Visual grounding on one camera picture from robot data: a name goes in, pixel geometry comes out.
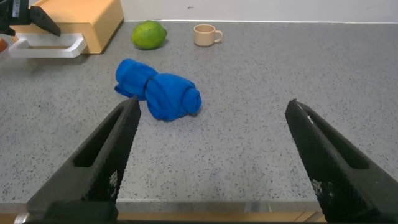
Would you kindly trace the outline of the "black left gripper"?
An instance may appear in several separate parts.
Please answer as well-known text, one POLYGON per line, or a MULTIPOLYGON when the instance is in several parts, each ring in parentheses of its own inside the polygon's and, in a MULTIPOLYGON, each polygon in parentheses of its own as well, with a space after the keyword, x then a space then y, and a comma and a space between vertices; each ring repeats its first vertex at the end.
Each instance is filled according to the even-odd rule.
POLYGON ((1 0, 1 34, 15 36, 11 25, 29 25, 30 22, 57 37, 61 35, 58 25, 41 7, 29 9, 29 0, 1 0))

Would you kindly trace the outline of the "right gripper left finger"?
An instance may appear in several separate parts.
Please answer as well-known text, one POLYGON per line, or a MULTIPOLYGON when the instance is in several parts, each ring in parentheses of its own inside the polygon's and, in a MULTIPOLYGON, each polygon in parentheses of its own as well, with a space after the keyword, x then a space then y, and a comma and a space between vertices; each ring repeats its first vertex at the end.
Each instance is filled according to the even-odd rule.
POLYGON ((28 223, 116 223, 140 117, 136 97, 118 104, 30 198, 28 223))

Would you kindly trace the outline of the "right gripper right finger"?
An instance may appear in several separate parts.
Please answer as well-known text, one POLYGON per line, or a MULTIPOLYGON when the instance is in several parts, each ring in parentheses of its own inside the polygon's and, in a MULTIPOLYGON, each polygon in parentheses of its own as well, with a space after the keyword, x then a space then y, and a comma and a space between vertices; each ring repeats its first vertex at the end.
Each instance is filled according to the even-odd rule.
POLYGON ((309 106, 285 118, 329 223, 397 223, 397 181, 309 106))

